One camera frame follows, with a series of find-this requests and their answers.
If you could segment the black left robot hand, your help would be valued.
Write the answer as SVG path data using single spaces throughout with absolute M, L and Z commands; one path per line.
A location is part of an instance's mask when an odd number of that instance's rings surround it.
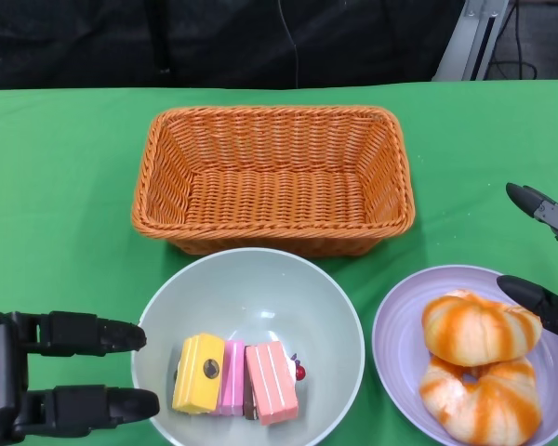
M 155 393 L 104 385 L 29 388 L 28 357 L 103 357 L 139 351 L 147 342 L 137 325 L 94 314 L 0 312 L 0 445 L 28 436 L 82 438 L 97 429 L 147 420 L 160 411 Z

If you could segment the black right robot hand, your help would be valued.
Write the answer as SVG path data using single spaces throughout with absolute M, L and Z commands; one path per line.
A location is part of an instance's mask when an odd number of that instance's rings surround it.
M 546 224 L 558 241 L 558 203 L 529 186 L 506 185 L 511 201 L 525 214 Z M 512 275 L 497 278 L 500 290 L 540 317 L 543 328 L 558 335 L 558 295 L 541 285 Z

